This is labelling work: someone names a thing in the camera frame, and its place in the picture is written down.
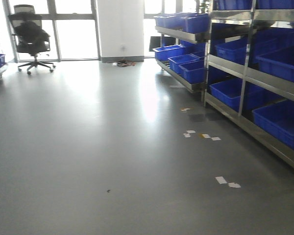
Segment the black object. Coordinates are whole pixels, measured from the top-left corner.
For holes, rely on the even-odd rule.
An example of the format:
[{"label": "black object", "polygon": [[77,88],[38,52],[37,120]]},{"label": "black object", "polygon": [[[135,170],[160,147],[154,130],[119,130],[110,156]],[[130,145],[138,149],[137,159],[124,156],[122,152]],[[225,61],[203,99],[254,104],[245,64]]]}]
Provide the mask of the black object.
[{"label": "black object", "polygon": [[27,74],[31,74],[29,71],[32,67],[44,66],[49,68],[50,72],[53,72],[55,65],[52,62],[44,62],[37,60],[37,54],[39,52],[50,51],[49,35],[42,29],[42,16],[32,13],[32,8],[28,12],[18,12],[13,15],[9,15],[9,20],[13,26],[15,34],[19,39],[16,51],[19,53],[28,53],[34,57],[34,61],[18,66],[19,71],[21,67],[29,66],[27,68]]},{"label": "black object", "polygon": [[[165,46],[175,45],[176,38],[173,37],[165,37]],[[149,51],[153,51],[152,49],[161,47],[161,37],[160,36],[151,36],[149,43]]]}]

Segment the gray floor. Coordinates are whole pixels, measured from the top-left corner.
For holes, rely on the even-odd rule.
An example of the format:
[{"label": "gray floor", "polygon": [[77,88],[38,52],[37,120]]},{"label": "gray floor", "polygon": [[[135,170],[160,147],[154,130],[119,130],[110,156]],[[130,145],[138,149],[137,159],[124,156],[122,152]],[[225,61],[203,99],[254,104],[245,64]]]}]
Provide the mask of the gray floor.
[{"label": "gray floor", "polygon": [[177,85],[152,59],[11,65],[0,235],[294,235],[294,171]]}]

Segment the white wall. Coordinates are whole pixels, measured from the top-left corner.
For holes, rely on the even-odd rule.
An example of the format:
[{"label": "white wall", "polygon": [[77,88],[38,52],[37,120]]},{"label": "white wall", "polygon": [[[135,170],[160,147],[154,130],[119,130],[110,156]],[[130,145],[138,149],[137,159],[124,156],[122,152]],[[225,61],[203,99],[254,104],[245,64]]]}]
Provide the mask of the white wall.
[{"label": "white wall", "polygon": [[144,55],[144,0],[97,0],[97,12],[102,57]]}]

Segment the glass pane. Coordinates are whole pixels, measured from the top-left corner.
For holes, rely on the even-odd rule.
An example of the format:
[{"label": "glass pane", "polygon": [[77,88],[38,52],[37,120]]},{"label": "glass pane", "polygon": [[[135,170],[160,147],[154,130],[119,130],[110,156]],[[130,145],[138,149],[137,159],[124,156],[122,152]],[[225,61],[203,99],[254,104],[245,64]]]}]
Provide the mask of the glass pane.
[{"label": "glass pane", "polygon": [[156,21],[154,19],[144,19],[144,55],[155,56],[154,51],[149,51],[150,37],[161,36],[155,29]]},{"label": "glass pane", "polygon": [[196,1],[195,0],[183,0],[183,12],[195,12]]},{"label": "glass pane", "polygon": [[15,5],[27,4],[33,5],[36,14],[48,14],[47,0],[10,0],[11,12],[14,13]]},{"label": "glass pane", "polygon": [[[57,49],[55,45],[52,21],[43,21],[43,30],[50,35],[50,51],[41,52],[38,54],[38,60],[56,60],[58,59],[57,56]],[[34,57],[30,56],[28,53],[19,53],[20,60],[33,60]]]},{"label": "glass pane", "polygon": [[175,0],[165,0],[165,13],[175,13],[176,11],[176,1]]},{"label": "glass pane", "polygon": [[57,27],[62,59],[98,58],[95,21],[57,21]]},{"label": "glass pane", "polygon": [[68,0],[56,0],[55,7],[57,8],[57,13],[59,14],[91,14],[91,0],[78,0],[78,1],[68,1]]},{"label": "glass pane", "polygon": [[161,0],[145,0],[145,14],[158,14],[162,9]]}]

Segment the baseboard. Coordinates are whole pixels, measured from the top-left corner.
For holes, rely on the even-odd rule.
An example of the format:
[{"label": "baseboard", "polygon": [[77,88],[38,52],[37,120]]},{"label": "baseboard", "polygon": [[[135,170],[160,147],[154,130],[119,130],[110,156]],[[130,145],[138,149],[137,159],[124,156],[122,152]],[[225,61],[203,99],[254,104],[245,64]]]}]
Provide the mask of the baseboard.
[{"label": "baseboard", "polygon": [[144,61],[144,56],[127,56],[127,57],[102,57],[101,61],[103,63],[107,63],[109,61],[117,62],[119,60],[129,60],[134,62],[142,62]]}]

